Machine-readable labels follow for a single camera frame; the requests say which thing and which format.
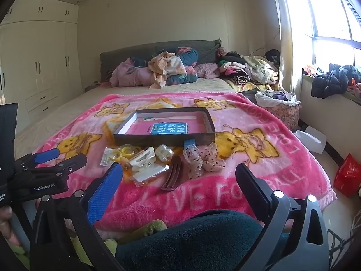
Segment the red bag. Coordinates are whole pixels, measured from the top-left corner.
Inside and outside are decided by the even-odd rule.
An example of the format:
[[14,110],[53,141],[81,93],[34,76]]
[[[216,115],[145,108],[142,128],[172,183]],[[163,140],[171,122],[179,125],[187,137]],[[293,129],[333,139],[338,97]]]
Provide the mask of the red bag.
[[348,154],[347,158],[338,169],[333,182],[333,187],[338,189],[348,198],[358,192],[361,183],[361,165]]

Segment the window frame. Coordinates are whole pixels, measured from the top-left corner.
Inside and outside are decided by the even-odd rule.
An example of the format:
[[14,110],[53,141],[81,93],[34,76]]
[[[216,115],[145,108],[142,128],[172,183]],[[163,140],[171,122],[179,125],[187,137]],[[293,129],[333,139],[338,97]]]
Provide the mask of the window frame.
[[[317,24],[316,24],[316,19],[315,19],[315,13],[313,11],[313,7],[312,7],[312,4],[311,4],[311,0],[307,0],[308,1],[308,7],[310,9],[310,13],[311,13],[311,20],[312,20],[312,36],[309,36],[308,34],[304,34],[308,37],[310,37],[312,39],[312,55],[313,55],[313,62],[312,64],[314,66],[316,66],[316,53],[315,53],[315,45],[316,45],[316,41],[332,41],[332,42],[338,42],[338,43],[342,43],[342,44],[346,44],[346,45],[349,45],[349,46],[352,46],[353,47],[353,66],[355,66],[355,50],[354,49],[359,49],[361,50],[361,42],[358,42],[358,41],[354,41],[352,39],[352,32],[351,32],[351,25],[350,25],[350,21],[349,21],[349,18],[348,18],[348,15],[347,15],[347,12],[346,12],[346,7],[345,7],[345,4],[344,4],[344,0],[340,0],[341,1],[341,4],[342,4],[342,8],[345,12],[345,15],[346,15],[346,20],[347,20],[347,24],[348,24],[348,30],[350,32],[350,40],[347,40],[347,39],[339,39],[339,38],[336,38],[336,37],[324,37],[324,36],[319,36],[318,35],[318,31],[317,31]],[[356,17],[356,20],[359,22],[361,22],[361,19],[360,17]]]

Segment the white wardrobe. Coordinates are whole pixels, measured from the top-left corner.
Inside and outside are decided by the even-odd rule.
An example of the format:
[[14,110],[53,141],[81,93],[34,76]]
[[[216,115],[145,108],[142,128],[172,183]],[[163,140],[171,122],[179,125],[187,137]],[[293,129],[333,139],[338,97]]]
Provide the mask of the white wardrobe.
[[0,25],[0,104],[19,103],[17,132],[83,93],[78,6],[16,0]]

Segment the headboard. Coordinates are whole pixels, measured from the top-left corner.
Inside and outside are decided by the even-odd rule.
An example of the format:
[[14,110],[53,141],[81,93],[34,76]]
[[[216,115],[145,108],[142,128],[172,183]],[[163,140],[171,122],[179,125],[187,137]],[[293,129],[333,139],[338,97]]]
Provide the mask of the headboard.
[[129,57],[138,57],[141,59],[151,59],[152,55],[159,50],[187,46],[198,51],[198,62],[202,63],[217,63],[217,48],[221,47],[221,39],[216,41],[169,41],[156,42],[152,44],[138,45],[127,47],[110,52],[100,54],[100,72],[102,74],[102,81],[106,78],[109,70],[116,68],[120,63],[127,60]]

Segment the window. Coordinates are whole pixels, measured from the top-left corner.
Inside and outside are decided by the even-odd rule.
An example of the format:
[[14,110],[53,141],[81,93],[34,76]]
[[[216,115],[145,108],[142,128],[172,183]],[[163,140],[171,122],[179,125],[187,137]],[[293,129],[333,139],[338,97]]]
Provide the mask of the window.
[[361,19],[346,0],[291,0],[289,8],[302,23],[308,62],[324,72],[330,63],[361,66]]

